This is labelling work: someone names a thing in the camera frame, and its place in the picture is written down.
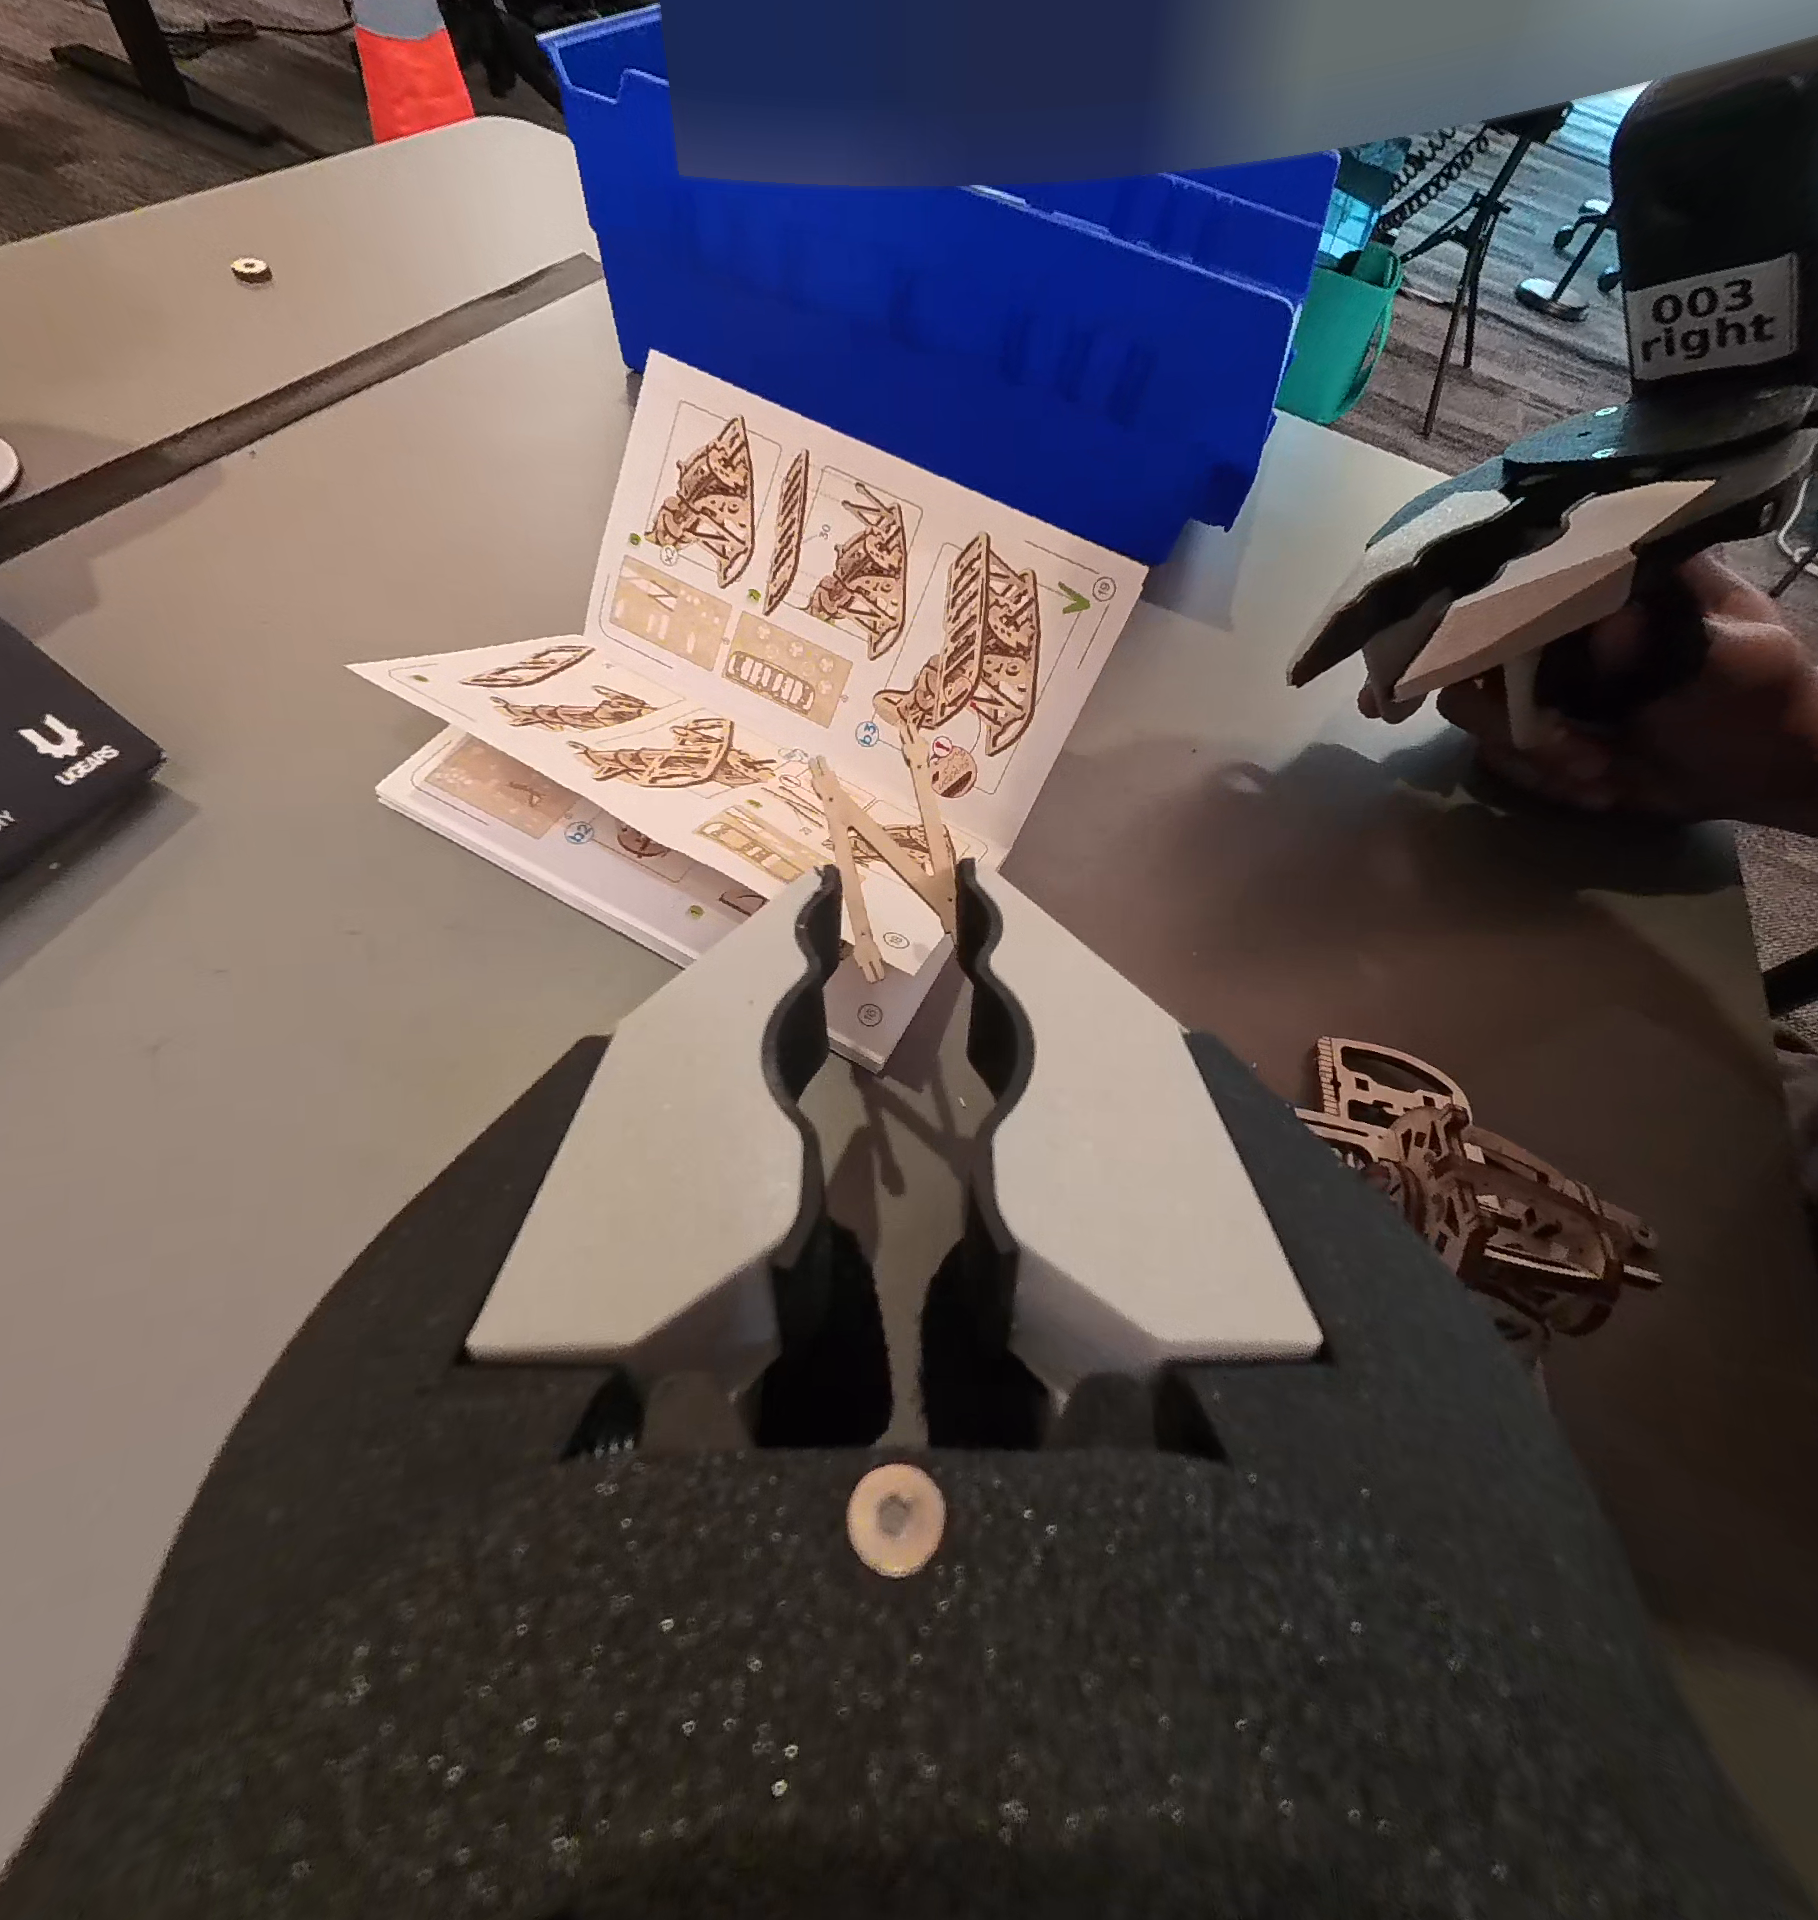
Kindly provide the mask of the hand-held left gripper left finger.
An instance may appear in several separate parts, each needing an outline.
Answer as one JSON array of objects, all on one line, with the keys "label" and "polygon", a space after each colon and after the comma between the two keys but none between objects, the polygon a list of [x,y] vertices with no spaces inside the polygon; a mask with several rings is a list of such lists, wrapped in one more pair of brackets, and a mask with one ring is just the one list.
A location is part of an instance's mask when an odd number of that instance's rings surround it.
[{"label": "hand-held left gripper left finger", "polygon": [[874,1446],[892,1358],[800,1093],[830,1059],[841,881],[809,870],[630,1013],[589,1072],[466,1362],[584,1363],[656,1450]]}]

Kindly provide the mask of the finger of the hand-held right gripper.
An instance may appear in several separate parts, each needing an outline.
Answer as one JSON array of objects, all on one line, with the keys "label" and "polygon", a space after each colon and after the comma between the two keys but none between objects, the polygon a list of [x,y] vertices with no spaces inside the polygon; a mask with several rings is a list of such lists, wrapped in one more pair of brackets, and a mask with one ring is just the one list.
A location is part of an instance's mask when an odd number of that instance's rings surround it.
[{"label": "finger of the hand-held right gripper", "polygon": [[1398,695],[1398,686],[1402,683],[1405,669],[1423,657],[1432,635],[1449,612],[1449,605],[1453,592],[1436,590],[1415,611],[1376,630],[1376,635],[1362,646],[1363,683],[1359,690],[1359,712],[1379,722],[1405,722],[1426,704],[1429,694]]},{"label": "finger of the hand-held right gripper", "polygon": [[1622,611],[1642,543],[1684,524],[1714,489],[1714,478],[1678,478],[1579,502],[1544,548],[1501,563],[1488,585],[1453,602],[1392,699],[1418,702]]}]

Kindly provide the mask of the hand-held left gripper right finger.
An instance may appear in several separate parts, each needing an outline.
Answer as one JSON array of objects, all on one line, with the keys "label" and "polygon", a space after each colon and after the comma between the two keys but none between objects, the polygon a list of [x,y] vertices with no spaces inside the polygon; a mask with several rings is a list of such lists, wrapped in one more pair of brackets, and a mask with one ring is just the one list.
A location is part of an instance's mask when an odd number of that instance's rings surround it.
[{"label": "hand-held left gripper right finger", "polygon": [[1126,1408],[1157,1424],[1191,1368],[1320,1362],[1211,1082],[1232,1056],[972,859],[957,958],[991,1104],[922,1306],[928,1439],[1045,1445]]}]

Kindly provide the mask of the wooden model airplane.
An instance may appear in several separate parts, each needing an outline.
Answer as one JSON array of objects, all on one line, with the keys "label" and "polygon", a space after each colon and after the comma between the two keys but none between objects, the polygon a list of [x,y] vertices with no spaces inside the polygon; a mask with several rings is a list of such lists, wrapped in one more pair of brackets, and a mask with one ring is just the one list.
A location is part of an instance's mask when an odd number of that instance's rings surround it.
[{"label": "wooden model airplane", "polygon": [[1628,1290],[1663,1285],[1657,1237],[1514,1141],[1466,1087],[1398,1046],[1320,1035],[1317,1104],[1298,1119],[1440,1255],[1522,1358],[1600,1330]]}]

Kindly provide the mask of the zigzag wooden strut piece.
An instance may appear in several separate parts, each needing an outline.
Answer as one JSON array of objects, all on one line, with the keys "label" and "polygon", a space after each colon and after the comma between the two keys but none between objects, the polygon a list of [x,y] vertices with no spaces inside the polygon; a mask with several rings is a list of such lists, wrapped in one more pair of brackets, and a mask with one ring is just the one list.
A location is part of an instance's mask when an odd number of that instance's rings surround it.
[{"label": "zigzag wooden strut piece", "polygon": [[930,747],[918,728],[907,729],[902,747],[922,820],[922,855],[910,851],[870,808],[854,802],[849,786],[824,755],[814,755],[809,760],[810,785],[827,813],[827,833],[840,873],[841,907],[849,919],[852,958],[869,981],[880,981],[889,967],[876,943],[869,899],[862,893],[861,844],[870,847],[874,855],[897,873],[911,893],[918,893],[918,899],[937,916],[946,934],[957,934],[958,924],[958,859],[943,820],[941,795],[930,768]]}]

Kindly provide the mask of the grey desk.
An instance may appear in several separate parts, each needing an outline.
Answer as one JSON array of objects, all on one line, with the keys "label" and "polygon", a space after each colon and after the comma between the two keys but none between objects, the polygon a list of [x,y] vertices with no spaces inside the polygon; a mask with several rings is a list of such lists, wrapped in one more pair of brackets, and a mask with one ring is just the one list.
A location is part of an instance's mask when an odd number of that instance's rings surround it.
[{"label": "grey desk", "polygon": [[[583,290],[0,568],[0,611],[170,742],[170,798],[0,912],[0,1872],[82,1751],[218,1445],[353,1258],[662,967],[375,800],[422,715],[349,660],[575,626],[627,433]],[[1722,1764],[1818,1850],[1818,1299],[1714,838],[1444,800],[1444,754],[1281,689],[1294,522],[1357,548],[1413,461],[1283,421],[1232,626],[1133,617],[1013,877],[1279,1086],[1311,1030],[1432,1043],[1494,1116],[1624,1176],[1668,1299],[1552,1368]],[[1353,1517],[1292,1571],[1204,1462],[968,1467],[975,1552],[889,1582],[854,1467],[504,1455],[472,1386],[322,1384],[300,1498],[193,1571],[197,1689],[263,1706],[109,1758],[27,1914],[1548,1911],[1497,1652]],[[778,1481],[794,1476],[789,1498]]]},{"label": "grey desk", "polygon": [[0,246],[0,435],[41,490],[597,257],[571,143],[509,116]]}]

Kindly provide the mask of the person's right hand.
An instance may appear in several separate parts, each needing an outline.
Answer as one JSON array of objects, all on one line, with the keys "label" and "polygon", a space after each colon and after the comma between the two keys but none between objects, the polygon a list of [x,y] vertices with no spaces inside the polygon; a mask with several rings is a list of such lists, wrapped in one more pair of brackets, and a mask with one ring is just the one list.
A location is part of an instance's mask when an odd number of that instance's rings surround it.
[{"label": "person's right hand", "polygon": [[1492,672],[1444,689],[1444,720],[1476,739],[1488,768],[1541,800],[1768,824],[1794,785],[1818,667],[1775,602],[1716,551],[1687,560],[1672,585],[1710,641],[1689,683],[1609,725],[1548,717],[1541,738],[1520,744]]}]

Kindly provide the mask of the black chair base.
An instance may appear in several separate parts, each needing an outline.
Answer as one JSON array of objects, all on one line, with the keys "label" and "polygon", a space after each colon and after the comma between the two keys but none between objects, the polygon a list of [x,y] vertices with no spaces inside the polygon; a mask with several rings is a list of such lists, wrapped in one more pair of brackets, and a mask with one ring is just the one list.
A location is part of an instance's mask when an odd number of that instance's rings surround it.
[{"label": "black chair base", "polygon": [[1592,308],[1575,283],[1594,255],[1598,243],[1614,234],[1614,203],[1584,199],[1581,207],[1554,231],[1554,255],[1562,263],[1557,274],[1528,274],[1514,288],[1514,301],[1548,322],[1578,324]]}]

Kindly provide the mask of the black stand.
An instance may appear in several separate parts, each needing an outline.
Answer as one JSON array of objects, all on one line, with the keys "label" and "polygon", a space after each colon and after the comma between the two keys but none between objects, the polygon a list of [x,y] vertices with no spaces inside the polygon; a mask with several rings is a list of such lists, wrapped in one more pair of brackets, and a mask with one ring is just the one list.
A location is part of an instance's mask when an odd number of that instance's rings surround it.
[{"label": "black stand", "polygon": [[1509,152],[1501,159],[1501,165],[1497,177],[1478,188],[1468,204],[1459,207],[1449,220],[1429,231],[1423,238],[1418,238],[1415,246],[1402,252],[1402,264],[1413,264],[1415,259],[1423,259],[1432,252],[1454,246],[1462,252],[1459,272],[1454,290],[1449,296],[1449,322],[1444,329],[1444,346],[1436,355],[1436,370],[1429,386],[1426,411],[1423,411],[1423,426],[1420,438],[1429,440],[1433,435],[1444,386],[1453,369],[1472,370],[1472,355],[1476,355],[1476,339],[1478,339],[1478,296],[1480,296],[1480,277],[1488,264],[1488,252],[1497,238],[1497,229],[1501,225],[1501,217],[1509,213],[1509,183],[1520,172],[1522,159],[1528,151],[1545,138],[1541,129],[1544,116],[1537,111],[1528,113],[1513,113],[1501,122],[1488,122],[1484,126],[1485,134],[1501,134],[1509,138]]}]

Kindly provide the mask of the green plastic bin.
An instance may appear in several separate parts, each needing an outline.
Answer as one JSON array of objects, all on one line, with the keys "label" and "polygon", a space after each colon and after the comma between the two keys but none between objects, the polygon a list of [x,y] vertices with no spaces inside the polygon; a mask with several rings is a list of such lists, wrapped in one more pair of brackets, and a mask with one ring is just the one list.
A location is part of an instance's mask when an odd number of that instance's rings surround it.
[{"label": "green plastic bin", "polygon": [[1276,395],[1279,412],[1329,426],[1359,405],[1387,346],[1401,286],[1402,259],[1381,240],[1317,263]]}]

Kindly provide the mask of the blue plastic bin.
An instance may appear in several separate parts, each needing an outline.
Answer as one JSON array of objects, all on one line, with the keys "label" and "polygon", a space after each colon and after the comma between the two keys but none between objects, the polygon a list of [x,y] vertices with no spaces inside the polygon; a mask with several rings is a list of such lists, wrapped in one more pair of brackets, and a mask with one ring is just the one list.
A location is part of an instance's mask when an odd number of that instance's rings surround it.
[{"label": "blue plastic bin", "polygon": [[666,352],[1139,563],[1235,526],[1339,152],[1040,187],[685,179],[657,8],[544,52],[627,369]]}]

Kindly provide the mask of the instruction booklet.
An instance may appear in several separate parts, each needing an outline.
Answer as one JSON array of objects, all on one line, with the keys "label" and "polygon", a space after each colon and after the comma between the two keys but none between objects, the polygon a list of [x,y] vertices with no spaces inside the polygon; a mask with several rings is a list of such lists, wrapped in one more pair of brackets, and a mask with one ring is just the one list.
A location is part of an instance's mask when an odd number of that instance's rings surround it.
[{"label": "instruction booklet", "polygon": [[378,798],[682,967],[852,838],[874,958],[831,1043],[885,1068],[952,943],[922,800],[1001,864],[1146,566],[656,352],[579,633],[358,663],[440,731]]}]

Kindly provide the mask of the black printed box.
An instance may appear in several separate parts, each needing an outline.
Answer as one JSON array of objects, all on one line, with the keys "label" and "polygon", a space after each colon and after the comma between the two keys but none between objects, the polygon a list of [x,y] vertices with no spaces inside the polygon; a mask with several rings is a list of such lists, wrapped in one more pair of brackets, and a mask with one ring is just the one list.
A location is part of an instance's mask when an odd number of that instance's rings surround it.
[{"label": "black printed box", "polygon": [[161,744],[0,615],[0,885],[141,795]]}]

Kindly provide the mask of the orange traffic cone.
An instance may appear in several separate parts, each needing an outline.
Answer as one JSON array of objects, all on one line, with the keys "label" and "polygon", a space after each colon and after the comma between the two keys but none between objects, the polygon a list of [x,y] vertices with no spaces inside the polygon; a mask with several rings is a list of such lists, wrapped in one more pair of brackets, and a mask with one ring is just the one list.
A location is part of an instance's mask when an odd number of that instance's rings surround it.
[{"label": "orange traffic cone", "polygon": [[378,143],[475,120],[440,1],[349,1]]}]

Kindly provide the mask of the black table leg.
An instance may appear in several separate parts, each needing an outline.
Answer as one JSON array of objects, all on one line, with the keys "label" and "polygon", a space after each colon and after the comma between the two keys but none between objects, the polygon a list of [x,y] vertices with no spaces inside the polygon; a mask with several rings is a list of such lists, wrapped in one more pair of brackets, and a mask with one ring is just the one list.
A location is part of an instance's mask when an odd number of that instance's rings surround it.
[{"label": "black table leg", "polygon": [[118,85],[180,122],[195,122],[271,151],[289,143],[275,122],[236,100],[188,81],[170,49],[170,36],[152,1],[105,1],[121,52],[82,42],[53,47],[53,60],[82,78]]}]

